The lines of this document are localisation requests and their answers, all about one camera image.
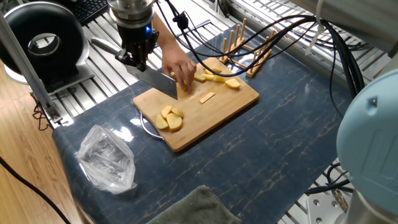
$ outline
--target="human hand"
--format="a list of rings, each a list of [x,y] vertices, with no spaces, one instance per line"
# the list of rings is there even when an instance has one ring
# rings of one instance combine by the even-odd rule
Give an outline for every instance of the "human hand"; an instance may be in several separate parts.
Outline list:
[[[164,45],[162,47],[162,52],[163,72],[171,77],[170,71],[173,70],[181,89],[183,91],[191,90],[193,76],[197,71],[197,65],[192,62],[176,41]]]

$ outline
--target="wooden stand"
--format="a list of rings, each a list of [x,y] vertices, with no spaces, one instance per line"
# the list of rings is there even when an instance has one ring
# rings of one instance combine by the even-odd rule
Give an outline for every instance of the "wooden stand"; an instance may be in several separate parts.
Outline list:
[[[241,25],[238,24],[238,26],[236,27],[236,33],[235,33],[235,30],[231,30],[227,51],[226,51],[227,38],[226,37],[224,38],[223,52],[225,52],[225,53],[231,52],[231,51],[235,50],[237,47],[239,47],[244,42],[243,34],[244,34],[244,30],[246,28],[246,21],[247,20],[245,18],[243,20],[243,26],[242,26],[242,31],[241,31],[240,36],[239,36],[239,30],[241,28]],[[272,30],[271,37],[273,37],[274,35],[275,35],[275,30]],[[268,43],[268,45],[265,45],[261,49],[255,51],[253,61],[255,61],[257,59],[257,56],[260,56],[266,50],[266,48],[268,48],[270,45],[271,45],[271,43]],[[254,50],[254,48],[247,46],[247,45],[242,45],[242,47],[245,49],[248,49],[248,50]],[[250,70],[248,70],[248,72],[246,72],[246,76],[249,78],[252,78],[260,70],[260,68],[264,64],[264,62],[266,62],[268,60],[268,58],[271,56],[271,53],[272,53],[272,50],[269,50],[266,54],[264,54],[264,56],[255,64],[255,66],[250,68]],[[231,60],[227,56],[223,56],[223,57],[220,57],[219,61],[221,63],[225,64],[227,62],[230,62]],[[235,61],[235,60],[232,60],[231,62],[233,62],[243,68],[248,67],[247,65],[240,63],[238,61]]]
[[[239,47],[244,42],[243,34],[244,34],[244,30],[246,28],[246,18],[243,19],[242,31],[241,31],[241,35],[239,36],[240,28],[241,28],[241,25],[238,24],[238,26],[236,28],[235,40],[234,40],[235,31],[231,30],[231,35],[229,36],[229,44],[228,44],[228,50],[227,51],[225,51],[225,49],[226,49],[226,38],[224,38],[223,52],[225,52],[225,53],[231,52],[231,51],[235,50],[237,47]],[[229,61],[228,57],[226,57],[226,56],[220,57],[219,60],[223,64],[225,64],[225,63],[227,63]]]

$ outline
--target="wooden cutting board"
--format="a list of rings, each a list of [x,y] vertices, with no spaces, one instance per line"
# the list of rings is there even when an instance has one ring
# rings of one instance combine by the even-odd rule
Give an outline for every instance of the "wooden cutting board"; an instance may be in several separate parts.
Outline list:
[[[223,74],[232,74],[217,58],[208,58],[204,62],[209,67],[222,70]],[[198,64],[197,74],[204,73],[202,65]],[[259,94],[242,79],[234,78],[241,84],[238,90],[228,88],[225,83],[209,80],[200,83],[194,80],[191,93],[185,93],[177,84],[178,101],[152,88],[135,97],[133,102],[153,125],[156,116],[165,106],[171,105],[183,110],[185,116],[180,130],[176,132],[171,132],[169,128],[158,130],[170,148],[178,152],[259,98]],[[215,93],[215,96],[201,104],[199,100],[209,92]]]

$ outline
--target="computer keyboard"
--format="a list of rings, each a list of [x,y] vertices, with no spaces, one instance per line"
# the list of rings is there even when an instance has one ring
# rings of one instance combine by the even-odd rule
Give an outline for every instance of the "computer keyboard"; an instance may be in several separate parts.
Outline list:
[[[106,0],[81,0],[66,7],[76,16],[80,24],[86,25],[108,8]]]

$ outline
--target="gray towel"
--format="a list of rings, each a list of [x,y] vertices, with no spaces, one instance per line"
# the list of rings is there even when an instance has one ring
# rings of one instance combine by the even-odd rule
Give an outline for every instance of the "gray towel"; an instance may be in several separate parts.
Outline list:
[[[242,224],[242,221],[202,185],[147,224]]]

